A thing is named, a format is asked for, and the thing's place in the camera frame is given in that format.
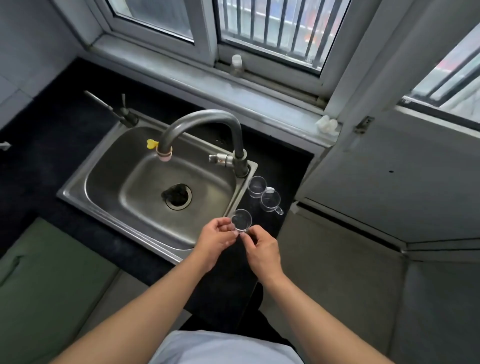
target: black pants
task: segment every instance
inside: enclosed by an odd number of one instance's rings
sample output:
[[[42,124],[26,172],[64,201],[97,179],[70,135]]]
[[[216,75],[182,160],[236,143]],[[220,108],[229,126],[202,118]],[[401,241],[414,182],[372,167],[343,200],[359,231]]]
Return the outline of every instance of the black pants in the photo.
[[[237,334],[248,338],[276,342],[278,344],[287,345],[297,351],[290,341],[280,336],[280,334],[269,324],[267,318],[258,310],[262,304],[263,298],[264,288],[258,283],[253,291],[252,298],[250,299],[237,330],[235,332],[229,332],[229,334]],[[195,316],[191,316],[183,324],[180,330],[223,332]]]

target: countertop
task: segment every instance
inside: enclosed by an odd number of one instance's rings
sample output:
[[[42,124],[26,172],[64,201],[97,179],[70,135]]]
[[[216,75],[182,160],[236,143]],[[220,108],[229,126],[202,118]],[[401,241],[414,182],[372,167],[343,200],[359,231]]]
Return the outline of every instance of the countertop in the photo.
[[[115,124],[116,120],[83,94],[89,90],[115,106],[126,94],[127,106],[171,124],[201,108],[130,80],[84,60],[74,61],[17,117],[0,131],[12,147],[0,151],[0,256],[37,216],[71,235],[91,250],[152,285],[173,265],[73,206],[55,194]],[[248,127],[243,128],[248,158],[279,191],[284,215],[267,213],[245,194],[239,208],[252,214],[253,224],[276,237],[312,158]],[[189,133],[233,150],[230,130],[222,124],[196,127]],[[220,256],[200,281],[185,309],[215,327],[233,331],[257,283],[237,241]]]

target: door latch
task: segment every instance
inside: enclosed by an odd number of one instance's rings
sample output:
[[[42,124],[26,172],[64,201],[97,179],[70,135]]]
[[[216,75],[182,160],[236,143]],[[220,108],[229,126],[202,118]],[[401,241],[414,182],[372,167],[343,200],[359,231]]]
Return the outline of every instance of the door latch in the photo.
[[[353,129],[353,132],[356,134],[365,134],[369,125],[374,121],[375,118],[372,116],[365,116],[362,121],[360,121],[357,126]]]

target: white door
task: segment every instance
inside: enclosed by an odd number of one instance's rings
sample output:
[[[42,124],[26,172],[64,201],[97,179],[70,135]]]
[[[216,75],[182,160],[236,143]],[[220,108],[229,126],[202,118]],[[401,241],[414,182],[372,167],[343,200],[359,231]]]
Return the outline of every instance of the white door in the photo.
[[[480,237],[480,19],[465,20],[478,5],[439,3],[416,23],[402,20],[340,112],[339,142],[301,189],[302,201],[406,243]],[[366,133],[354,133],[367,115]]]

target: sink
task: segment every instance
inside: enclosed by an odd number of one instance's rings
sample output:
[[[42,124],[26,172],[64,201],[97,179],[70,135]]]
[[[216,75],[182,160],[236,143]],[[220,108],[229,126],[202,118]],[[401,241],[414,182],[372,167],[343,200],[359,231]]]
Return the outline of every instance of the sink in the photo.
[[[210,154],[230,152],[187,133],[173,142],[172,159],[161,162],[146,141],[158,140],[168,125],[132,112],[137,126],[118,122],[57,196],[176,264],[208,221],[237,208],[258,165],[248,161],[248,175],[238,178],[208,162]],[[180,183],[188,200],[168,206],[162,192]]]

